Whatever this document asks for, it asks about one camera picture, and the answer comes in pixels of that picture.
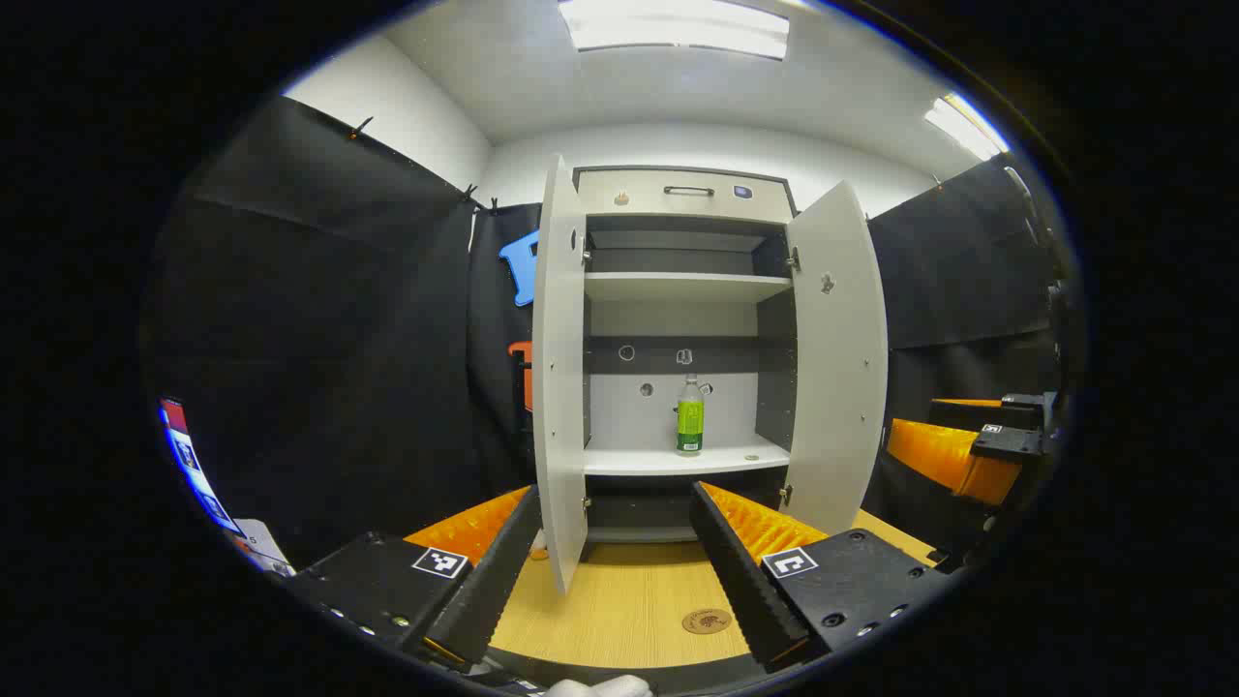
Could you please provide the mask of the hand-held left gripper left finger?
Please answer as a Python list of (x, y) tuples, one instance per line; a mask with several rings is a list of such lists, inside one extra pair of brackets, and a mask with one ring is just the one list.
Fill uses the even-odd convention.
[(538, 487), (522, 487), (406, 537), (361, 534), (291, 574), (290, 591), (382, 652), (467, 672), (541, 527)]

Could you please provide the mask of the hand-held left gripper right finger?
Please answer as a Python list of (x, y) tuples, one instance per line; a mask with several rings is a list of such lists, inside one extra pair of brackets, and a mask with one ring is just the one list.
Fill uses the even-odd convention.
[(876, 530), (821, 534), (707, 482), (691, 487), (689, 520), (769, 672), (867, 646), (952, 591), (952, 574)]

